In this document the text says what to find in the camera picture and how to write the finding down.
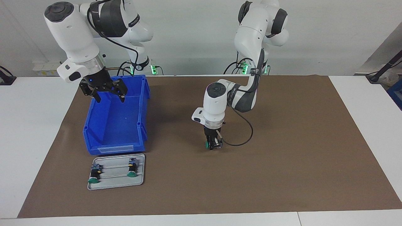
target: green lid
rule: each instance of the green lid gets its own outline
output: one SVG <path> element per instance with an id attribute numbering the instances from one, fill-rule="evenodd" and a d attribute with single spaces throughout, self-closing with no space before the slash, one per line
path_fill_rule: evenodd
<path id="1" fill-rule="evenodd" d="M 129 172 L 129 173 L 127 174 L 127 177 L 136 177 L 136 176 L 137 176 L 137 174 L 134 173 L 134 172 Z"/>
<path id="2" fill-rule="evenodd" d="M 96 183 L 98 183 L 99 181 L 98 181 L 98 179 L 96 179 L 96 178 L 90 178 L 89 180 L 88 180 L 88 183 L 90 183 L 90 184 L 96 184 Z"/>

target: green light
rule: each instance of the green light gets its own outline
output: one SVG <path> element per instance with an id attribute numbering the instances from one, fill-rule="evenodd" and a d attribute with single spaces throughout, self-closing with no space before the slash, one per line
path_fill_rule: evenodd
<path id="1" fill-rule="evenodd" d="M 247 69 L 248 69 L 248 65 L 246 63 L 242 63 L 242 64 L 244 64 L 244 66 L 242 67 L 242 74 L 246 74 Z"/>
<path id="2" fill-rule="evenodd" d="M 152 74 L 158 74 L 158 70 L 153 65 L 151 65 L 151 71 L 152 71 Z"/>

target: white tabletop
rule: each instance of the white tabletop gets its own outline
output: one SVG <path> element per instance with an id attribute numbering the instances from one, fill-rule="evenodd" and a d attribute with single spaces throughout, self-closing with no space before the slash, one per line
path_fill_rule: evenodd
<path id="1" fill-rule="evenodd" d="M 330 79 L 401 198 L 402 112 L 380 85 L 370 84 L 365 77 Z M 23 205 L 77 87 L 60 78 L 18 78 L 12 86 L 0 86 L 1 225 L 402 225 L 402 210 L 12 219 Z"/>

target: brown table surface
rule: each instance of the brown table surface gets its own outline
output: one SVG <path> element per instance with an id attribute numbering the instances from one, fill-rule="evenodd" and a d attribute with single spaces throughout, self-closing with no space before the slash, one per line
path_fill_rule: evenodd
<path id="1" fill-rule="evenodd" d="M 86 188 L 95 156 L 82 136 L 90 98 L 79 90 L 18 217 L 402 208 L 328 77 L 261 78 L 244 114 L 252 140 L 209 151 L 191 115 L 217 79 L 148 78 L 145 181 L 95 191 Z M 230 109 L 225 121 L 227 141 L 247 139 L 248 125 Z"/>

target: blue plastic container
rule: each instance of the blue plastic container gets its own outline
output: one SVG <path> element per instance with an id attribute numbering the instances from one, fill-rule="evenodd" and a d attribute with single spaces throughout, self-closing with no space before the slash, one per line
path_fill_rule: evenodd
<path id="1" fill-rule="evenodd" d="M 144 75 L 115 76 L 123 79 L 128 92 L 122 103 L 117 95 L 98 92 L 101 101 L 92 99 L 84 126 L 86 148 L 91 155 L 144 151 L 147 140 L 145 115 L 150 97 Z"/>

